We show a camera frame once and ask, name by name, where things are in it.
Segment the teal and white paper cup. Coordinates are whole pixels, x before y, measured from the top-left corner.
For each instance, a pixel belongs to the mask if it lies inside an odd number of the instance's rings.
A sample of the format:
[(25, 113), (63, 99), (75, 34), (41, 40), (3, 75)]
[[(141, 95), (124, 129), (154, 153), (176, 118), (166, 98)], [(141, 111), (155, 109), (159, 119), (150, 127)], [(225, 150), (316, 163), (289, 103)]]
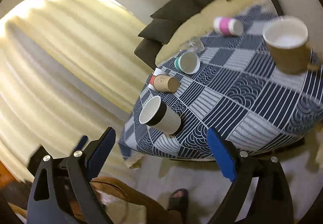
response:
[(200, 68), (200, 59), (196, 53), (187, 51), (174, 61), (174, 66), (178, 71), (186, 74), (195, 74)]

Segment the pink and white paper cup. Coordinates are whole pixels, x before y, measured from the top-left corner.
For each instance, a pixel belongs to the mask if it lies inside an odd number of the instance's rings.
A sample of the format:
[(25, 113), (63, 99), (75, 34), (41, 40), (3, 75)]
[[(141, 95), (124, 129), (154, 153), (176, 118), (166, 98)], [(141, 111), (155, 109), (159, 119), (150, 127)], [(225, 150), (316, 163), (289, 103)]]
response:
[(244, 32), (242, 22), (229, 17), (215, 17), (213, 28), (216, 33), (223, 36), (241, 36)]

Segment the blue patterned tablecloth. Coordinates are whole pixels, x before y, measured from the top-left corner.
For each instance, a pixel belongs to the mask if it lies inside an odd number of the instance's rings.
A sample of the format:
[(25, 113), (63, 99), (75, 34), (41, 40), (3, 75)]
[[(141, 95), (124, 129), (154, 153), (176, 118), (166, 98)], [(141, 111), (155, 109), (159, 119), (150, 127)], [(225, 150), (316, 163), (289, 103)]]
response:
[(203, 36), (195, 74), (178, 71), (175, 57), (162, 62), (180, 87), (160, 97), (181, 117), (183, 130), (172, 137), (140, 124), (143, 106), (156, 95), (144, 86), (119, 140), (126, 162), (143, 154), (210, 161), (210, 127), (237, 148), (261, 154), (291, 145), (322, 121), (322, 71), (283, 74), (265, 46), (261, 29), (276, 16), (268, 6), (251, 6), (238, 15), (245, 27), (241, 37)]

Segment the large brown paper cup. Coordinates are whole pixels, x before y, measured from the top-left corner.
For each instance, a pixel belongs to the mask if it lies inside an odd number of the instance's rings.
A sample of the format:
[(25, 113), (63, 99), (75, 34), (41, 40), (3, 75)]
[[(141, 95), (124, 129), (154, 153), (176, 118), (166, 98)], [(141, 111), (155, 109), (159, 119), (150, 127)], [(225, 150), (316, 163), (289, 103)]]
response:
[(299, 74), (308, 69), (310, 49), (308, 29), (302, 20), (278, 17), (263, 27), (263, 39), (277, 67), (285, 74)]

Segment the brown trouser leg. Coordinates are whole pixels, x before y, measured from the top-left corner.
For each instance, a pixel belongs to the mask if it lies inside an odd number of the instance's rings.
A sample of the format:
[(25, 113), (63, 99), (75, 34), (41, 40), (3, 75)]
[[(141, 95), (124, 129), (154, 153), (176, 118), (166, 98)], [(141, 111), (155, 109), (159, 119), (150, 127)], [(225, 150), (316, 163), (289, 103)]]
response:
[(168, 211), (147, 195), (109, 176), (90, 183), (96, 197), (106, 197), (107, 214), (114, 223), (183, 223), (180, 213)]

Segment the cream curtain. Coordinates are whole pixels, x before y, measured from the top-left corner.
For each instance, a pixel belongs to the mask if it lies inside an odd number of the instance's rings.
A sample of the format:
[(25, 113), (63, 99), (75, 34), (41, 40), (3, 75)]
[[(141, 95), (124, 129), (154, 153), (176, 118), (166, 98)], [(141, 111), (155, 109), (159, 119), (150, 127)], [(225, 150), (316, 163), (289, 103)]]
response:
[(1, 18), (1, 162), (19, 180), (44, 146), (117, 133), (151, 68), (134, 54), (144, 24), (115, 0), (24, 0)]

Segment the black sandal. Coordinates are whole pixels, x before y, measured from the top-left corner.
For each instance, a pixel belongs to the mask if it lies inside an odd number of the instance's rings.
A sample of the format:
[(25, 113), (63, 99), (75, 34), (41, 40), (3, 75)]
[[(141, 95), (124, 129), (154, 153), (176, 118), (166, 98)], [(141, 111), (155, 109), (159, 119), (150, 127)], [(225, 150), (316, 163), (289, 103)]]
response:
[(177, 189), (168, 200), (168, 211), (176, 211), (180, 213), (183, 223), (187, 222), (187, 211), (189, 205), (189, 195), (187, 189)]

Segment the clear plastic cup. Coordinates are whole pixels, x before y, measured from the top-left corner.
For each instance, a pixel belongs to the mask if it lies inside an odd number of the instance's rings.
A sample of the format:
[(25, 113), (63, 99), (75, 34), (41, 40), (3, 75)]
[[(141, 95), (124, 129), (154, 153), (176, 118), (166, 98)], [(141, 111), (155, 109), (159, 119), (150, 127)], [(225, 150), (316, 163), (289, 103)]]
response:
[(190, 50), (196, 54), (202, 53), (205, 47), (199, 37), (194, 36), (180, 45), (180, 51)]

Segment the black and white paper cup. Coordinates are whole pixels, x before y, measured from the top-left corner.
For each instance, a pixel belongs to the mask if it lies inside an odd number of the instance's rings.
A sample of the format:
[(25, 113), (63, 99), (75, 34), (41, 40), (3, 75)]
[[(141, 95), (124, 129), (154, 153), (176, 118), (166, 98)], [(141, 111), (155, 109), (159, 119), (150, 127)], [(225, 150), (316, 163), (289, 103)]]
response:
[(152, 97), (142, 108), (139, 122), (168, 135), (176, 135), (182, 125), (180, 116), (160, 96)]

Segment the brown kraft paper cup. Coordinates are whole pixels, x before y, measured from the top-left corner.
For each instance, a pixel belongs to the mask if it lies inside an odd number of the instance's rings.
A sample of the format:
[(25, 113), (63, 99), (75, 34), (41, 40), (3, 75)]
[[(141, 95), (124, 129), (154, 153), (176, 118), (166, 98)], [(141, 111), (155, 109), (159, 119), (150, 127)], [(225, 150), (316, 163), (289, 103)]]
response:
[(154, 87), (159, 92), (176, 92), (179, 86), (178, 79), (169, 75), (158, 75), (154, 80)]

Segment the red and white paper cup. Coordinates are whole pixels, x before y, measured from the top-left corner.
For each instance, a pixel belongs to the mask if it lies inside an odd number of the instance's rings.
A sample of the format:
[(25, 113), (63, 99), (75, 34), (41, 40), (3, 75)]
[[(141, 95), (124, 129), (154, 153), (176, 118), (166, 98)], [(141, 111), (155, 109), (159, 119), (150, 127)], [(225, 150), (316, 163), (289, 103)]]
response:
[(153, 91), (157, 91), (154, 87), (154, 80), (158, 75), (168, 75), (168, 74), (165, 71), (161, 70), (160, 68), (157, 68), (157, 67), (155, 68), (154, 72), (152, 73), (152, 76), (148, 81), (148, 87)]

